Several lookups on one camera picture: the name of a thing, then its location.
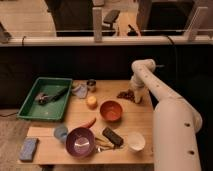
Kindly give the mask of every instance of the cable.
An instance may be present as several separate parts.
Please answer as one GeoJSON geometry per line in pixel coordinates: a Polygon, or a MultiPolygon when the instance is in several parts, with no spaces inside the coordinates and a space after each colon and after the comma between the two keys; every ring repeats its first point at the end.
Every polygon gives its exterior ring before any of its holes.
{"type": "Polygon", "coordinates": [[[164,37],[166,37],[170,43],[172,44],[173,48],[174,48],[174,54],[175,54],[175,83],[176,83],[176,87],[178,86],[178,77],[179,77],[179,74],[178,74],[178,53],[177,53],[177,47],[175,45],[175,42],[171,39],[170,36],[168,35],[162,35],[164,37]]]}
{"type": "Polygon", "coordinates": [[[22,37],[22,41],[21,41],[21,45],[22,45],[22,46],[24,46],[24,39],[25,39],[26,37],[27,37],[27,36],[23,36],[23,37],[22,37]]]}
{"type": "Polygon", "coordinates": [[[10,114],[7,114],[7,115],[0,113],[0,117],[9,117],[9,116],[12,116],[12,115],[15,115],[15,114],[18,114],[18,112],[10,113],[10,114]]]}

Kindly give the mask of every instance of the wooden table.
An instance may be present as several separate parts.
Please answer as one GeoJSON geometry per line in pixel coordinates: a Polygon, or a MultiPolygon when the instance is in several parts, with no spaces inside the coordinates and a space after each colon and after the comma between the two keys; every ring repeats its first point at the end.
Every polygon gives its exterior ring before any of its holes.
{"type": "Polygon", "coordinates": [[[97,121],[91,128],[93,132],[102,132],[108,126],[124,138],[124,148],[94,153],[83,159],[76,159],[66,151],[65,146],[53,137],[54,128],[61,123],[34,122],[32,121],[27,137],[39,138],[39,144],[30,164],[61,165],[61,164],[152,164],[152,118],[153,107],[147,88],[142,90],[143,101],[134,104],[129,100],[116,98],[120,91],[129,89],[129,80],[122,81],[97,81],[97,90],[88,95],[95,95],[98,107],[90,110],[85,99],[76,96],[70,98],[65,112],[64,124],[69,131],[96,117],[97,121]],[[118,123],[107,123],[99,114],[100,105],[106,100],[116,100],[123,107],[122,120],[118,123]],[[143,151],[132,153],[127,145],[126,138],[131,131],[140,131],[145,139],[146,146],[143,151]]]}

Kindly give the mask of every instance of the small bowl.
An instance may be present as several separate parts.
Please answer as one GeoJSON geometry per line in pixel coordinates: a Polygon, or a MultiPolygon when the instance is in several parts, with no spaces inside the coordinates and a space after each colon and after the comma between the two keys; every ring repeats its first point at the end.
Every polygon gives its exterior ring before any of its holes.
{"type": "Polygon", "coordinates": [[[106,101],[100,108],[101,116],[106,121],[118,121],[123,113],[121,105],[116,101],[106,101]]]}
{"type": "Polygon", "coordinates": [[[146,141],[140,132],[131,132],[127,137],[127,144],[132,152],[139,152],[145,147],[146,141]]]}
{"type": "Polygon", "coordinates": [[[67,136],[66,150],[74,157],[86,157],[94,148],[95,136],[88,128],[75,128],[67,136]]]}

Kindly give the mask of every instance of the purple bowl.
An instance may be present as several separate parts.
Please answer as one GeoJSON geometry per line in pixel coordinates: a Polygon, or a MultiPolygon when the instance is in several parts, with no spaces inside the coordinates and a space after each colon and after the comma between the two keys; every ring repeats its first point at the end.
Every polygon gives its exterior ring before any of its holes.
{"type": "Polygon", "coordinates": [[[75,128],[67,136],[66,149],[74,157],[86,157],[94,148],[95,136],[88,128],[75,128]]]}

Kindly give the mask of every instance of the dark sponge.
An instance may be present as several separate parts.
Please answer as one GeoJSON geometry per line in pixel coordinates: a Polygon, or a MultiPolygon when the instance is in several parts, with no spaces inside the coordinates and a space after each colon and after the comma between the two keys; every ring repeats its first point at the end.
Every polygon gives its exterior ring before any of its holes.
{"type": "Polygon", "coordinates": [[[112,131],[110,128],[106,127],[102,134],[107,137],[115,146],[122,146],[124,143],[123,138],[121,138],[119,135],[117,135],[114,131],[112,131]]]}

